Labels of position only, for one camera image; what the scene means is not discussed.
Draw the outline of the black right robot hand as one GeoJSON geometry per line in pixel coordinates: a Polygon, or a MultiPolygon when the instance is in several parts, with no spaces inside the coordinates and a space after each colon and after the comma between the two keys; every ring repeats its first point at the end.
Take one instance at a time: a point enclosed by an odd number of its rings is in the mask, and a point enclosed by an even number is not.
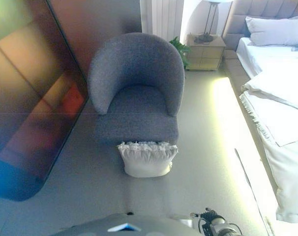
{"type": "Polygon", "coordinates": [[[191,218],[201,218],[203,219],[204,221],[208,221],[208,222],[211,222],[213,219],[215,219],[217,217],[217,212],[211,208],[206,208],[205,212],[204,213],[195,213],[195,212],[192,212],[190,213],[190,217],[191,218]]]}

